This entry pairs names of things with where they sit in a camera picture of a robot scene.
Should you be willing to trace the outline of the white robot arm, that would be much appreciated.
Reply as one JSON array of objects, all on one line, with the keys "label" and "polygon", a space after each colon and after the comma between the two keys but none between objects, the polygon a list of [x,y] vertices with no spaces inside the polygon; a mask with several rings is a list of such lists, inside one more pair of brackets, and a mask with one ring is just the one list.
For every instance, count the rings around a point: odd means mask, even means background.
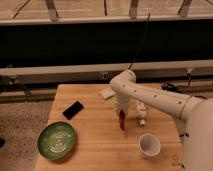
[{"label": "white robot arm", "polygon": [[110,81],[117,112],[134,98],[186,122],[181,171],[213,171],[213,98],[202,99],[142,86],[125,70]]}]

